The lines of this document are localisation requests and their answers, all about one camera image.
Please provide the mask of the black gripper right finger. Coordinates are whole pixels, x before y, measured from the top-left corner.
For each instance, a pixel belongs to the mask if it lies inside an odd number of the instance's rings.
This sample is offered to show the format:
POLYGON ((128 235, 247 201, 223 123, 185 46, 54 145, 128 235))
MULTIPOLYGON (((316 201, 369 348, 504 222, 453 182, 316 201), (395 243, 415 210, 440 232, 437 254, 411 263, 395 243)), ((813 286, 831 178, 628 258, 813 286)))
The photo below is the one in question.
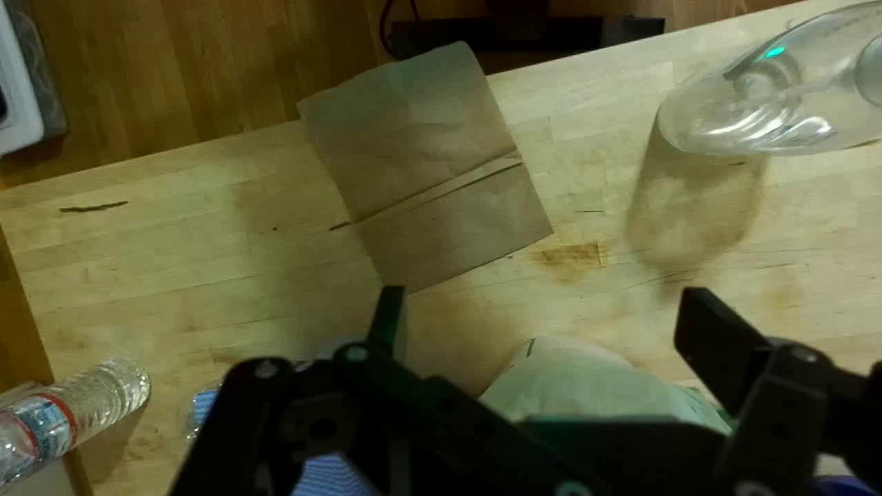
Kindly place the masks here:
POLYGON ((729 410, 740 412, 772 343, 707 286, 686 286, 678 302, 677 350, 729 410))

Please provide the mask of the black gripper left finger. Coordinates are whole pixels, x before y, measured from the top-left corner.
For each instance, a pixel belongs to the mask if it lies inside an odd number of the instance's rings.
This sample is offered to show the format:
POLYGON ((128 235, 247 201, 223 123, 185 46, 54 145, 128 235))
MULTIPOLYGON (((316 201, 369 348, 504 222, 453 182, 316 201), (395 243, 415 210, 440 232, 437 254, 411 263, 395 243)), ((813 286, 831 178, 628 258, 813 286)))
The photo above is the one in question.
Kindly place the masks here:
POLYGON ((375 302, 375 313, 367 331, 367 348, 393 356, 398 348, 398 332, 406 312, 406 290, 383 286, 375 302))

